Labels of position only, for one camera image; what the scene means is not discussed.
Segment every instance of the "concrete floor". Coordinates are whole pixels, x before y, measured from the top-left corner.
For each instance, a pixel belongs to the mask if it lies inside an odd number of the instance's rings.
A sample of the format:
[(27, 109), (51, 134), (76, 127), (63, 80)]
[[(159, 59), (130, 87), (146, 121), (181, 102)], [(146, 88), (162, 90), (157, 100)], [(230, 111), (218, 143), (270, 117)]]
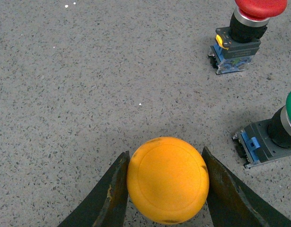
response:
[[(231, 136), (291, 91), (291, 0), (249, 69), (207, 59), (234, 0), (0, 0), (0, 227), (54, 227), (118, 155), (173, 136), (291, 219), (291, 156), (245, 169)], [(125, 226), (163, 226), (128, 201)], [(182, 227), (211, 227), (205, 205)]]

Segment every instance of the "yellow tab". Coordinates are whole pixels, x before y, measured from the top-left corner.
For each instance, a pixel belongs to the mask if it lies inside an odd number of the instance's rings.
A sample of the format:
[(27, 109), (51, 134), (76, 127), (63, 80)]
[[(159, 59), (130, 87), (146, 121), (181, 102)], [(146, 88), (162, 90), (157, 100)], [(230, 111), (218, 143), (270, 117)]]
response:
[(219, 45), (220, 47), (222, 47), (223, 49), (225, 49), (225, 50), (228, 50), (228, 49), (229, 49), (228, 47), (224, 47), (224, 46), (223, 46), (223, 40), (222, 40), (221, 36), (216, 35), (216, 41), (217, 41), (218, 45)]

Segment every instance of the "silver ring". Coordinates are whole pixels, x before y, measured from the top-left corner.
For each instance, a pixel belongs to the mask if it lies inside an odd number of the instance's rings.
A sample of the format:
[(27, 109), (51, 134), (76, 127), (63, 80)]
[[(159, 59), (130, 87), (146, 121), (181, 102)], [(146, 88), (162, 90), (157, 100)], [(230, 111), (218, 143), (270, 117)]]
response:
[(265, 18), (264, 20), (252, 20), (247, 18), (246, 16), (242, 15), (240, 12), (239, 7), (235, 8), (234, 11), (235, 18), (242, 24), (249, 26), (249, 27), (262, 27), (268, 24), (270, 17)]
[(291, 136), (291, 121), (288, 117), (286, 106), (284, 106), (283, 109), (281, 110), (280, 119), (284, 129)]

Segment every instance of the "terrazzo floor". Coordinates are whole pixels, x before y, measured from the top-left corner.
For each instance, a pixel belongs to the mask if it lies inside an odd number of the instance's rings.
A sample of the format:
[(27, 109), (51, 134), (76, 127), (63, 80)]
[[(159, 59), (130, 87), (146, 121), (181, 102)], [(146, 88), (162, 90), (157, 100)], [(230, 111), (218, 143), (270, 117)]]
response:
[[(291, 156), (245, 169), (231, 136), (291, 91), (291, 0), (248, 70), (207, 59), (234, 0), (0, 0), (0, 227), (55, 227), (121, 152), (208, 146), (291, 219)], [(126, 227), (161, 227), (130, 199)], [(174, 225), (212, 227), (207, 205)]]

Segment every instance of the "red push button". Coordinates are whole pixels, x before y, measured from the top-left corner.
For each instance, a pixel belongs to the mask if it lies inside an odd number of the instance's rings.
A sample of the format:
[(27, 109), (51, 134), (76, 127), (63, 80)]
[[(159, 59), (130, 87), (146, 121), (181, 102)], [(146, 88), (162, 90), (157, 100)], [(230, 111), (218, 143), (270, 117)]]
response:
[(238, 7), (254, 17), (275, 17), (284, 12), (287, 0), (235, 0)]

